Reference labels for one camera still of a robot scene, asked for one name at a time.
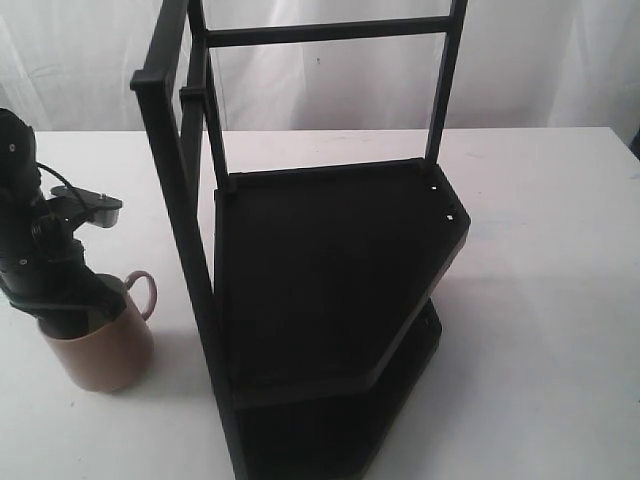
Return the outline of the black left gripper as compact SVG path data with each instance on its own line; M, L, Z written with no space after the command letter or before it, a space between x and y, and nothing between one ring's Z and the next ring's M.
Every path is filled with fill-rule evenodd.
M124 296L86 265L76 225L58 215L1 216L1 289L48 330L87 330L89 315L115 320Z

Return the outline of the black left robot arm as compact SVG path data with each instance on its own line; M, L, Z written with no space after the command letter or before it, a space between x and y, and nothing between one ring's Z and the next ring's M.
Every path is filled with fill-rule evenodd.
M73 186L58 172L59 186L44 196L31 126L1 111L1 289L10 305L36 318L54 338L89 331L89 315L115 319L125 301L85 262L75 231L86 223L116 225L121 200Z

